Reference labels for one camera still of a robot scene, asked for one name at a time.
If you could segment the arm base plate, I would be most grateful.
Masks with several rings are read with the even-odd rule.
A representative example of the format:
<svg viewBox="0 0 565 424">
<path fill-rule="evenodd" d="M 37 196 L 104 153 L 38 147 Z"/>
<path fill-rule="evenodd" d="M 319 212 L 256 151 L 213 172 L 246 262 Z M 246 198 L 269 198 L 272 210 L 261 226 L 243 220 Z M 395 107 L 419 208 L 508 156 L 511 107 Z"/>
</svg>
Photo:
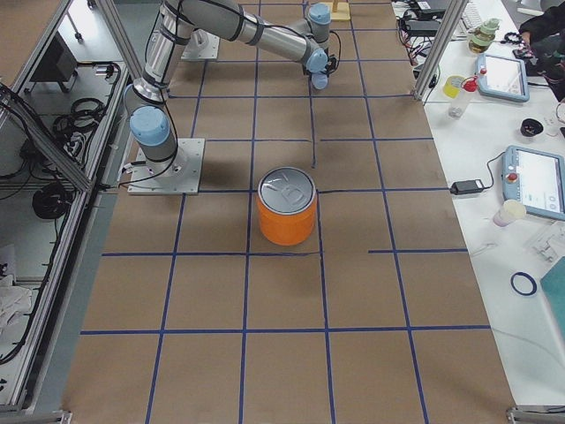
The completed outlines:
<svg viewBox="0 0 565 424">
<path fill-rule="evenodd" d="M 219 54 L 220 38 L 202 29 L 192 32 L 181 56 L 185 62 L 216 60 Z"/>
<path fill-rule="evenodd" d="M 136 160 L 144 164 L 132 169 L 133 183 L 128 185 L 127 192 L 131 195 L 196 195 L 200 188 L 204 151 L 204 139 L 180 138 L 177 156 L 169 165 L 169 161 L 148 161 L 138 148 Z"/>
</svg>

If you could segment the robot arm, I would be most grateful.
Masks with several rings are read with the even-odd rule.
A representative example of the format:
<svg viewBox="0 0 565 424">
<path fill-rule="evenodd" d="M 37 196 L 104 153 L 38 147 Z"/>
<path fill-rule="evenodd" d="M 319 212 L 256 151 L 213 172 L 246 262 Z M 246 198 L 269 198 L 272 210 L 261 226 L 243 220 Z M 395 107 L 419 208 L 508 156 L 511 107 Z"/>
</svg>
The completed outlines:
<svg viewBox="0 0 565 424">
<path fill-rule="evenodd" d="M 215 59 L 220 41 L 241 42 L 300 64 L 321 90 L 338 63 L 328 51 L 331 20 L 327 3 L 311 5 L 292 24 L 277 25 L 235 1 L 163 1 L 144 68 L 124 91 L 130 124 L 148 126 L 149 133 L 137 137 L 148 162 L 167 164 L 180 149 L 166 115 L 170 82 L 180 62 Z"/>
</svg>

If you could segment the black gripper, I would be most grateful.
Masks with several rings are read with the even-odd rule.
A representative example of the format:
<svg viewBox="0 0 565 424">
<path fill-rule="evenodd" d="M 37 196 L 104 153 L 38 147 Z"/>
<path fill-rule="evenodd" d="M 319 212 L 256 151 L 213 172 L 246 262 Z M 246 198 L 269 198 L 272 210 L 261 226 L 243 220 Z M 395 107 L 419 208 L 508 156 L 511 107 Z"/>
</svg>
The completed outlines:
<svg viewBox="0 0 565 424">
<path fill-rule="evenodd" d="M 335 55 L 328 55 L 325 51 L 314 51 L 302 66 L 304 75 L 317 73 L 329 75 L 337 69 L 338 59 Z"/>
</svg>

